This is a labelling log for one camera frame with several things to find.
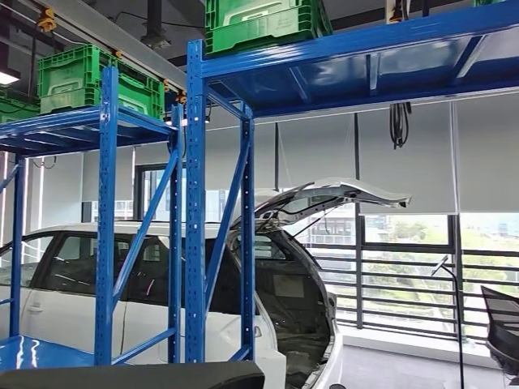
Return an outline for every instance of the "white car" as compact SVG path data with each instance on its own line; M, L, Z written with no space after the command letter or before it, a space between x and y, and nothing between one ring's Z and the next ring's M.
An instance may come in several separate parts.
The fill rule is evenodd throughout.
M311 183L273 194L256 209L256 363L265 374L264 387L269 389L329 389L340 382L343 364L342 340L335 319L336 298L326 291L317 262L284 228L344 203L405 207L409 197L356 180ZM115 278L140 225L116 224ZM206 361L226 361L240 346L239 226L236 221L227 236L207 317ZM92 352L97 228L97 224L57 226L23 238L22 334ZM218 224L205 226L206 261L218 228ZM150 227L114 311L113 357L166 328L168 231L166 223ZM8 298L11 245L0 250L0 256L0 299ZM184 314L182 308L182 336ZM0 317L0 336L6 337L8 306L0 306ZM166 361L167 343L163 341L130 363Z

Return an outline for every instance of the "hanging cable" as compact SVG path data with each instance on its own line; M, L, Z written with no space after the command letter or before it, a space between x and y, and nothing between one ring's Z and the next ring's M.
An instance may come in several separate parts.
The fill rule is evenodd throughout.
M121 17L121 15L128 15L128 16L133 16L134 18L137 19L142 19L142 20L147 20L147 18L144 16L141 16L141 15L137 15L137 14L132 14L131 12L126 12L126 11L121 11L116 14L113 18L109 18L110 20L113 21L115 24L117 24L117 21L119 18ZM173 23L173 22L162 22L162 24L166 24L168 26L175 26L175 27L184 27L184 28L205 28L205 27L200 27L200 26L193 26L191 24L182 24L182 23Z
M389 106L389 135L393 149L403 147L409 138L409 116L412 114L411 103L397 103Z
M409 20L407 1L400 0L397 2L395 13L391 22L400 22ZM411 103L397 103L389 106L389 136L393 142L393 149L402 148L409 138L409 115L412 113Z

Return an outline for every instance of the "black office chair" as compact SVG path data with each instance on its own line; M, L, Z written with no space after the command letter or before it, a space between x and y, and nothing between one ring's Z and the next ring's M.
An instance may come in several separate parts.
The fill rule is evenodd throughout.
M505 374L519 375L519 298L482 286L488 313L487 347Z

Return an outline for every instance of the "car side window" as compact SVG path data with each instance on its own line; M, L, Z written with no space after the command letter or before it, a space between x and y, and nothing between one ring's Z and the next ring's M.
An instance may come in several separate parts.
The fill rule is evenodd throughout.
M126 259L128 246L126 241L114 241L114 282ZM97 256L95 235L68 235L50 259L41 288L94 295Z
M44 256L45 252L53 240L54 234L26 237L21 243L21 286L28 287L31 284L36 267ZM11 284L12 244L5 247L0 253L0 284Z
M182 239L182 254L185 240ZM211 260L214 239L205 241L205 267ZM185 278L185 260L182 259L182 280ZM181 289L181 306L185 306L184 286ZM128 300L168 305L168 248L158 239L148 238L143 244L139 258L132 271L128 290ZM211 301L211 312L222 314L240 313L240 273L226 247L221 259L215 292Z
M143 243L128 280L128 300L159 306L168 305L168 249L161 241L156 238L147 238Z

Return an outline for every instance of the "green storage bin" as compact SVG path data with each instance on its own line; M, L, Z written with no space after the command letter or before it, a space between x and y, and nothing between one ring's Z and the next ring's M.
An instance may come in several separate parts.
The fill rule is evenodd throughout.
M333 29L322 0L207 0L205 53L284 45Z
M9 88L0 88L0 123L34 118L40 113L37 98Z
M39 61L41 113L100 104L101 73L119 69L119 104L153 118L164 114L163 83L94 45L83 45Z

